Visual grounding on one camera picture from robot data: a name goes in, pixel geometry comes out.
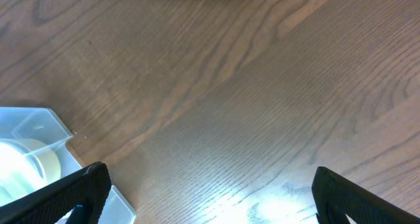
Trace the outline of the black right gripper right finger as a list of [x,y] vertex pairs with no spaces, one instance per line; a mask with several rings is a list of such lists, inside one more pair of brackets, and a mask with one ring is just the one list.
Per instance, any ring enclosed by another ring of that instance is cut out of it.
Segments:
[[360,224],[419,222],[418,217],[323,166],[316,170],[312,195],[319,224],[350,224],[350,219]]

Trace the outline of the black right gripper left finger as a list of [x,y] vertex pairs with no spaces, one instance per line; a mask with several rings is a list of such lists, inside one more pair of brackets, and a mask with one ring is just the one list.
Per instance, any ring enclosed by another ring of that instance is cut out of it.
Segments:
[[1,207],[2,223],[98,223],[111,189],[106,164],[95,162]]

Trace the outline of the white small bowl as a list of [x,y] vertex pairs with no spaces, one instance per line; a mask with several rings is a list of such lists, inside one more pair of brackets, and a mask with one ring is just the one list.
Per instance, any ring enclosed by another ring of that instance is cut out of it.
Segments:
[[1,206],[43,188],[46,181],[14,144],[1,140]]

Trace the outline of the clear plastic storage bin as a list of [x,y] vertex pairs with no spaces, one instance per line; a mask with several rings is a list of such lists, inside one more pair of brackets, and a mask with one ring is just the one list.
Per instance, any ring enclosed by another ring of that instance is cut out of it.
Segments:
[[48,108],[1,108],[2,223],[134,223],[107,165],[81,165],[72,137]]

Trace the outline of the yellow small bowl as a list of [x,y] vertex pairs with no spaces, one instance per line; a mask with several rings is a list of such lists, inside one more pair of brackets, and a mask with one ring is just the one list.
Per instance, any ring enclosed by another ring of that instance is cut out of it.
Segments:
[[47,185],[60,179],[60,161],[49,145],[36,139],[1,139],[1,142],[21,152]]

